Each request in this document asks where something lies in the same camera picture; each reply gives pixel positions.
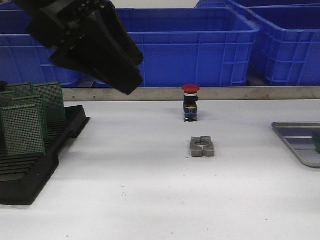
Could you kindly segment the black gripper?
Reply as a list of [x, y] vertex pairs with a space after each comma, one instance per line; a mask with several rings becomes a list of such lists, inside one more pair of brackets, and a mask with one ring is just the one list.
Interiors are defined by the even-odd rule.
[[[15, 0], [14, 3], [31, 17], [26, 32], [44, 47], [51, 49], [64, 39], [50, 57], [54, 65], [91, 76], [126, 95], [143, 83], [139, 69], [143, 53], [112, 2]], [[101, 15], [92, 14], [99, 9]]]

